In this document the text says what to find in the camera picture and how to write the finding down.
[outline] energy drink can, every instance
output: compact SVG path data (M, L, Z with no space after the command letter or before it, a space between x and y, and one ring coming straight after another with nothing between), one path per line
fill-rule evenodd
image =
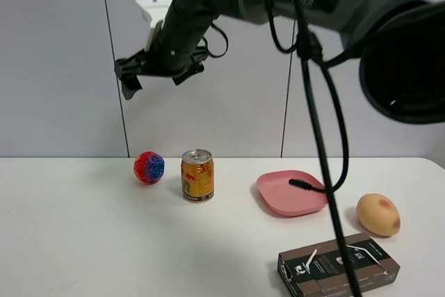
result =
M185 200L203 203L213 197L213 159L206 150L190 150L182 155L182 193Z

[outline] soft ball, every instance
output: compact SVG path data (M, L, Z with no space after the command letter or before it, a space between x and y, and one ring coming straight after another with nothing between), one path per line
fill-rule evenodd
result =
M154 184L163 176L164 165L164 159L159 154L144 152L134 160L134 175L145 184Z
M393 236L401 228L401 217L394 203L380 194L367 194L357 204L362 225L380 236Z

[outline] brown egg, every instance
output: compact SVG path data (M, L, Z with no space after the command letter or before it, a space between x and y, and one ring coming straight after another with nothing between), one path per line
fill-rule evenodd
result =
M393 202L380 194L367 194L357 203L357 217L369 231L393 236L401 228L401 217Z

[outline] can lid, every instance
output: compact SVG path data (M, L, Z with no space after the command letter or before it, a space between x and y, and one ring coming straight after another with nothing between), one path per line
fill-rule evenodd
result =
M182 155L182 161L186 163L206 163L211 159L211 153L207 150L190 150Z

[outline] red and blue ball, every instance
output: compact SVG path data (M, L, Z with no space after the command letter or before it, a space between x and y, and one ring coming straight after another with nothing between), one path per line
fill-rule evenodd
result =
M149 151L140 154L134 160L134 175L145 184L154 184L164 174L165 162L162 156Z

